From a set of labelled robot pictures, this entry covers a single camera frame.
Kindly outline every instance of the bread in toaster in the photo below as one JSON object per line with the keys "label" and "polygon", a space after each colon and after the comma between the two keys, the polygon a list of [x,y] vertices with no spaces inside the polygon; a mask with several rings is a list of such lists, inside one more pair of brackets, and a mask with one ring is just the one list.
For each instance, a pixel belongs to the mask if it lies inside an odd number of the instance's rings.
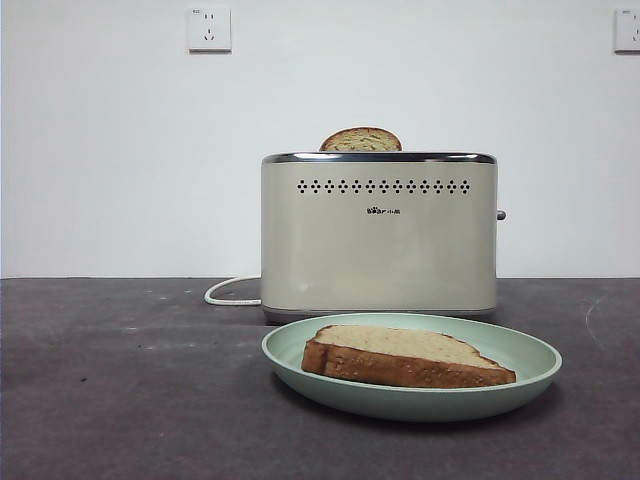
{"label": "bread in toaster", "polygon": [[364,325],[318,330],[306,343],[302,369],[399,387],[486,387],[516,381],[513,371],[449,335]]}
{"label": "bread in toaster", "polygon": [[401,151],[400,140],[393,133],[375,127],[341,130],[327,138],[320,151]]}

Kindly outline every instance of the wall outlet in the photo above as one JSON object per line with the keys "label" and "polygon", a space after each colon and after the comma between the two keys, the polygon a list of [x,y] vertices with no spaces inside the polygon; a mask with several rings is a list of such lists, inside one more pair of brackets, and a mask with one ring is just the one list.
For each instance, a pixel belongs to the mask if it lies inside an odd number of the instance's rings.
{"label": "wall outlet", "polygon": [[190,52],[231,51],[231,9],[213,6],[188,12]]}
{"label": "wall outlet", "polygon": [[640,9],[616,10],[616,53],[640,53]]}

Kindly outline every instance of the gray table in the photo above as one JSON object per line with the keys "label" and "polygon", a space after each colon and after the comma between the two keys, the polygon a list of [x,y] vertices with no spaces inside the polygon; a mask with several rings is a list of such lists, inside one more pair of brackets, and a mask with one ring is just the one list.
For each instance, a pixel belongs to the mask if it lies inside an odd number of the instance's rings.
{"label": "gray table", "polygon": [[564,366],[529,405],[451,424],[294,393],[259,347],[274,327],[206,305],[212,282],[4,280],[2,478],[640,478],[640,279],[500,280],[491,322]]}

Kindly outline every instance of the toaster base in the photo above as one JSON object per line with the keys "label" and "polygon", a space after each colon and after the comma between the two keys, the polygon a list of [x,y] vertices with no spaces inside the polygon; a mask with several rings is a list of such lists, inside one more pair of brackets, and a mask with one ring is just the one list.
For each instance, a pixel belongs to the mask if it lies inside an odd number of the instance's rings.
{"label": "toaster base", "polygon": [[262,305],[262,311],[267,317],[267,320],[269,320],[270,323],[277,323],[279,325],[312,317],[368,312],[418,313],[422,315],[439,315],[444,317],[466,318],[468,320],[488,321],[495,310],[495,308],[487,308],[484,310],[285,310]]}

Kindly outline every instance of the white power cord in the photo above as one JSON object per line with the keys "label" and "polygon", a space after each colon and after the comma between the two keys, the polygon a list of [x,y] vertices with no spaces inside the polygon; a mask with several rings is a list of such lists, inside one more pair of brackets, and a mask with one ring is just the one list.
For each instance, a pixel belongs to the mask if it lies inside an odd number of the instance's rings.
{"label": "white power cord", "polygon": [[260,275],[249,275],[247,277],[236,277],[220,282],[204,292],[204,301],[211,305],[260,305],[261,300],[220,300],[219,298],[213,298],[211,294],[222,287],[225,287],[231,283],[244,282],[245,280],[255,280],[260,278]]}

